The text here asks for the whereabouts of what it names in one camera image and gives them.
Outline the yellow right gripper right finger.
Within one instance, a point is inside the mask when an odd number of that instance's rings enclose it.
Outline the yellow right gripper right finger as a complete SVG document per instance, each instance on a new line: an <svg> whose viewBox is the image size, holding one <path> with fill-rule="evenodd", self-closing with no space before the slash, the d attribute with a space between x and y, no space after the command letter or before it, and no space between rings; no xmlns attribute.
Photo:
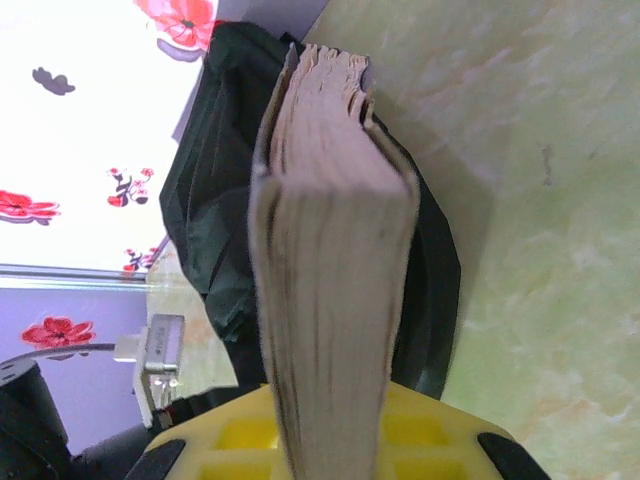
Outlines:
<svg viewBox="0 0 640 480"><path fill-rule="evenodd" d="M378 479L544 479L549 474L501 427L392 383L380 423Z"/></svg>

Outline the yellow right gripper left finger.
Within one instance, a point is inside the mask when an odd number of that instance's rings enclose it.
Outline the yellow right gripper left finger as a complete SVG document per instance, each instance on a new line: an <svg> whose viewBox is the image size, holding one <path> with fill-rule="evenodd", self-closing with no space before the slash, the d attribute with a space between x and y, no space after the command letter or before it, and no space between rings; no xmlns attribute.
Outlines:
<svg viewBox="0 0 640 480"><path fill-rule="evenodd" d="M160 433L128 479L289 479L268 386Z"/></svg>

